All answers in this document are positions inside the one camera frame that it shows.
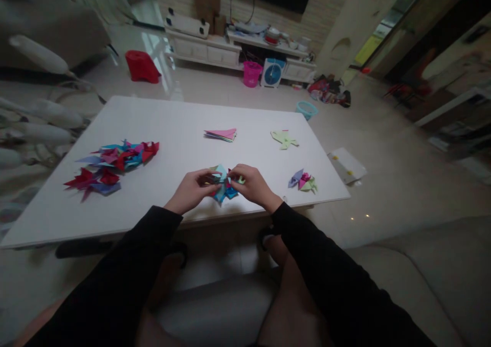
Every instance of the folded paper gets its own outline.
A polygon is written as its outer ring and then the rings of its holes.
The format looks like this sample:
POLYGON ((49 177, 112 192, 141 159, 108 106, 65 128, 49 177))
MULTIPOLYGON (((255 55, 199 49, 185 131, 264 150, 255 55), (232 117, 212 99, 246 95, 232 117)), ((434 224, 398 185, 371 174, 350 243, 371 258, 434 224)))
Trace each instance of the folded paper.
POLYGON ((288 181, 288 187, 292 188, 298 184, 298 189, 304 192, 312 190, 315 194, 317 189, 316 179, 309 175, 307 172, 303 172, 303 169, 295 173, 290 181, 288 181))
POLYGON ((205 136, 210 138, 217 138, 232 143, 237 136, 237 129, 230 130, 205 130, 205 136))
POLYGON ((210 169, 220 172, 213 173, 211 178, 214 184, 221 184, 221 187, 217 191, 211 193, 210 196, 212 196, 219 203, 222 203, 225 197, 228 197, 228 199, 232 199, 233 197, 239 195, 239 192, 230 185, 230 177, 227 177, 227 172, 230 172, 230 169, 226 170, 221 164, 215 167, 210 167, 210 169))
POLYGON ((102 195, 109 195, 121 189, 118 173, 128 172, 146 163, 159 151, 159 143, 139 143, 131 144, 127 140, 123 144, 111 144, 101 147, 91 155, 77 160, 80 163, 87 163, 89 167, 98 168, 92 172, 87 168, 80 169, 80 175, 75 179, 66 182, 64 185, 77 190, 84 190, 82 202, 87 199, 93 191, 102 195))
POLYGON ((297 141, 290 137, 288 130, 271 131, 271 136, 281 143, 280 150, 288 149, 290 145, 299 146, 297 141))

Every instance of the blue basket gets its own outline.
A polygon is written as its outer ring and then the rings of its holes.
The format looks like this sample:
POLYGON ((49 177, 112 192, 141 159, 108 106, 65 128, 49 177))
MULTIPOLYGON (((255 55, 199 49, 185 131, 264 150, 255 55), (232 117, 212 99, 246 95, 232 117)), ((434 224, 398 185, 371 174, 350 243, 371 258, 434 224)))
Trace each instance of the blue basket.
POLYGON ((297 112, 303 114, 307 121, 310 120, 310 117, 319 113, 317 108, 312 103, 305 101, 300 101, 297 103, 297 112))

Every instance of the black long-sleeve shirt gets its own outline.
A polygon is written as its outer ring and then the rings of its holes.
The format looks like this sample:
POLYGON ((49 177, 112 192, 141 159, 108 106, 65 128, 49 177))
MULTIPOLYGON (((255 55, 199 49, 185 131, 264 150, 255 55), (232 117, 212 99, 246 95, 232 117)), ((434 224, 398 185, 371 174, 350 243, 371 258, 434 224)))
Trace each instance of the black long-sleeve shirt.
MULTIPOLYGON (((337 347, 434 346, 409 314, 307 218, 272 215, 337 347)), ((133 346, 140 316, 182 216, 152 206, 26 344, 133 346)))

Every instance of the blue fan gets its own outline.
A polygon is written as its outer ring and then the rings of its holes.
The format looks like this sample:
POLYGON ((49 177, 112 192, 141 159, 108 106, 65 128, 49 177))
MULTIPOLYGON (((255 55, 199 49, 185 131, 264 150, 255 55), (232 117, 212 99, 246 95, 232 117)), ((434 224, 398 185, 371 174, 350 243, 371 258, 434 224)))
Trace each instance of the blue fan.
POLYGON ((277 87, 283 74, 286 63, 274 58, 266 58, 264 72, 262 73, 262 86, 277 87))

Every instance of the sofa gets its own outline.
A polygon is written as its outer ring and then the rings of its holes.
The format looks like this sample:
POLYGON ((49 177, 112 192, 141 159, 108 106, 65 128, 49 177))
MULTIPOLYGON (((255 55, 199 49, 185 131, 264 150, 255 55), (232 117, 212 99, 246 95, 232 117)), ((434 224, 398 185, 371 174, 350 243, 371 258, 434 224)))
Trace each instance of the sofa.
MULTIPOLYGON (((491 345, 491 217, 470 217, 349 249, 437 346, 491 345)), ((188 346, 253 343, 275 297, 279 270, 171 295, 156 312, 188 346)))
POLYGON ((9 45, 22 34, 78 66, 111 43, 97 13, 70 0, 0 0, 0 67, 44 71, 9 45))

